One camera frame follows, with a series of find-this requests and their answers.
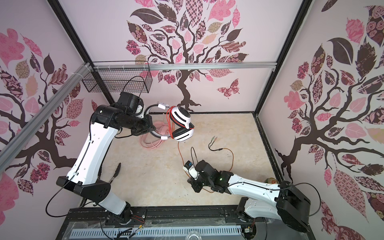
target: pink cable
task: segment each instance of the pink cable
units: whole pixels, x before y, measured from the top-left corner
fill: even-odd
[[[161,135],[169,134],[168,124],[165,124],[163,122],[158,121],[158,122],[154,122],[153,125],[156,127],[157,133],[159,133]],[[145,142],[148,134],[150,134],[150,133],[140,135],[140,137],[139,137],[139,144],[144,149],[148,149],[148,150],[156,149],[156,148],[160,147],[160,145],[164,142],[164,140],[161,140],[161,139],[156,140],[154,142]]]

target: wall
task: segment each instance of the wall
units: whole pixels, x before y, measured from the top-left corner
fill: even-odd
[[[0,9],[0,148],[20,131],[83,63],[44,0],[5,1]],[[106,104],[78,85],[0,175],[1,239],[54,239],[64,218],[46,215],[88,134],[90,114]],[[80,197],[60,192],[48,209],[67,213]]]
[[[383,29],[382,1],[314,2],[260,114],[319,240],[384,234]]]
[[[301,1],[88,0],[61,4],[93,61],[168,64],[274,62]],[[270,69],[151,74],[151,91],[141,95],[148,105],[160,101],[197,112],[254,111]],[[113,96],[118,99],[119,93]]]

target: wire basket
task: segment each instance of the wire basket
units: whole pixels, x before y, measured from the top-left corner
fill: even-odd
[[[152,76],[147,61],[135,62],[136,65],[98,65],[93,72],[83,78],[83,84],[90,93],[110,92],[119,93],[149,93]],[[104,86],[100,86],[96,79],[100,78]]]

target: pink butterfly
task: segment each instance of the pink butterfly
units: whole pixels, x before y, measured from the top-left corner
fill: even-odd
[[[239,85],[239,79],[236,79],[233,81],[231,86],[229,88],[218,88],[217,90],[221,93],[224,93],[224,96],[226,96],[229,99],[229,96],[235,93],[239,93],[239,88],[237,87]]]

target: headphones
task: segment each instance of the headphones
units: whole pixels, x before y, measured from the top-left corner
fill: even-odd
[[[158,104],[149,106],[145,111],[145,115],[149,114],[149,110],[155,106],[164,110],[168,109],[167,115],[169,114],[169,119],[172,120],[172,122],[174,122],[180,128],[174,130],[171,134],[167,134],[167,135],[161,135],[156,131],[152,131],[151,134],[153,136],[160,138],[162,140],[173,138],[179,142],[187,140],[188,138],[193,136],[195,126],[191,123],[190,114],[185,108],[175,107],[175,106],[169,107],[168,105],[158,103]]]

